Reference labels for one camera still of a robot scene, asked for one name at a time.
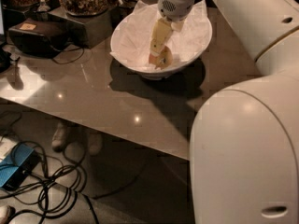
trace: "table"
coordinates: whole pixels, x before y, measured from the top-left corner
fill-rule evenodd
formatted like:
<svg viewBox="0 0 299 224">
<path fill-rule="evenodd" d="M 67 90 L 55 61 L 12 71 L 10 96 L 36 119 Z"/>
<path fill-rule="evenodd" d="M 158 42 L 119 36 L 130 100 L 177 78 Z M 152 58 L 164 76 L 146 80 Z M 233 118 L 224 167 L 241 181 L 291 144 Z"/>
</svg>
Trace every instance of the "table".
<svg viewBox="0 0 299 224">
<path fill-rule="evenodd" d="M 0 97 L 61 119 L 187 160 L 192 122 L 216 91 L 259 75 L 216 8 L 213 38 L 202 56 L 172 77 L 149 81 L 110 53 L 110 38 L 93 49 L 62 52 L 55 61 L 20 56 L 0 74 Z"/>
</svg>

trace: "floor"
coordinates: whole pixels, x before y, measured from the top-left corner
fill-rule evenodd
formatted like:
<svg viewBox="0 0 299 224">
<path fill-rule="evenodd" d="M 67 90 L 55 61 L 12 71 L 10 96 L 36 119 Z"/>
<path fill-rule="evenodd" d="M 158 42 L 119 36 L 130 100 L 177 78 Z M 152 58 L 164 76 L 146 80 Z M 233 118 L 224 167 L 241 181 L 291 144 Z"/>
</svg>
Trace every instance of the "floor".
<svg viewBox="0 0 299 224">
<path fill-rule="evenodd" d="M 51 148 L 58 122 L 56 118 L 0 99 L 0 113 L 4 111 L 21 113 L 21 119 L 13 125 L 13 131 L 21 140 L 37 142 L 45 149 L 50 175 L 61 166 L 51 157 L 56 157 L 64 165 L 72 164 L 68 158 L 79 161 L 86 147 L 86 133 L 94 132 L 86 127 L 71 125 L 69 145 L 65 152 L 57 153 Z M 0 125 L 13 119 L 13 115 L 6 116 L 0 119 Z M 78 192 L 74 207 L 59 220 L 46 219 L 43 223 L 96 223 L 82 194 L 91 198 L 99 223 L 194 223 L 187 161 L 107 134 L 103 135 L 103 140 L 100 153 L 96 156 L 88 152 L 85 154 L 81 168 L 77 168 L 81 179 L 76 186 L 72 184 L 78 176 L 72 172 L 58 178 L 58 185 L 50 190 L 50 206 L 53 208 L 63 199 L 65 187 L 74 187 Z M 42 175 L 40 164 L 34 173 Z M 22 185 L 33 182 L 36 181 L 28 176 Z M 34 189 L 18 198 L 22 202 L 35 203 L 40 191 L 40 188 Z M 74 193 L 60 213 L 70 206 L 73 198 Z M 36 204 L 23 204 L 14 198 L 0 199 L 1 205 L 6 203 L 14 206 L 16 211 L 31 209 L 40 213 Z M 11 223 L 38 223 L 39 219 L 36 215 L 22 214 Z"/>
</svg>

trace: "shoe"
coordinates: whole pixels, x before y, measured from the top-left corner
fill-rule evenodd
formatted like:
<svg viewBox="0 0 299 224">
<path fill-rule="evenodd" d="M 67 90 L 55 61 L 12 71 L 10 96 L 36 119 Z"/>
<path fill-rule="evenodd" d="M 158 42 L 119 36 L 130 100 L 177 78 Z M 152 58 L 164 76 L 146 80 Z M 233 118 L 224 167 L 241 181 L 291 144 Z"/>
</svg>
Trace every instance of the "shoe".
<svg viewBox="0 0 299 224">
<path fill-rule="evenodd" d="M 101 133 L 89 133 L 87 149 L 91 156 L 97 155 L 103 147 L 103 136 Z"/>
<path fill-rule="evenodd" d="M 0 207 L 0 224 L 6 224 L 8 219 L 16 213 L 16 209 L 10 205 Z"/>
<path fill-rule="evenodd" d="M 64 150 L 68 134 L 69 131 L 67 125 L 62 121 L 58 121 L 56 131 L 52 138 L 52 149 L 55 152 L 61 152 Z"/>
</svg>

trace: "glossy tabletop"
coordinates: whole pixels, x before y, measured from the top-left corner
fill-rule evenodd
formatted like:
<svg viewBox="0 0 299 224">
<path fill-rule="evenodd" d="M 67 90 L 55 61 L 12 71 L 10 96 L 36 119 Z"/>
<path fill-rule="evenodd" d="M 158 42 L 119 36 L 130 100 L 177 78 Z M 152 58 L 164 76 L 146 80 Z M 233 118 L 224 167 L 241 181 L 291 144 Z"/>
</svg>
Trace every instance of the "glossy tabletop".
<svg viewBox="0 0 299 224">
<path fill-rule="evenodd" d="M 192 123 L 216 91 L 258 76 L 253 61 L 216 8 L 213 38 L 200 59 L 160 81 L 116 62 L 110 38 L 93 49 L 70 46 L 52 59 L 20 56 L 0 74 L 0 97 L 182 159 L 189 158 Z"/>
</svg>

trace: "white bowl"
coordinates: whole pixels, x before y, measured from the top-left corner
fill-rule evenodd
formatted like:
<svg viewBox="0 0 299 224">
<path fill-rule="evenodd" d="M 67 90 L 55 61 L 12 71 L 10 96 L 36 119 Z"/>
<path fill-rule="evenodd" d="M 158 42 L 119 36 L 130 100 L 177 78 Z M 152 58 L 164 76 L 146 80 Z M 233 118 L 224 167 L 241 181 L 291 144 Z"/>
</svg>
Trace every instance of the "white bowl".
<svg viewBox="0 0 299 224">
<path fill-rule="evenodd" d="M 174 31 L 166 42 L 174 61 L 165 69 L 157 69 L 149 63 L 149 55 L 152 28 L 159 18 L 161 15 L 156 4 L 137 4 L 134 12 L 122 20 L 114 30 L 110 43 L 111 55 L 119 63 L 144 78 L 154 80 L 170 77 L 194 62 L 212 38 L 206 3 L 202 1 L 193 6 L 182 31 Z"/>
</svg>

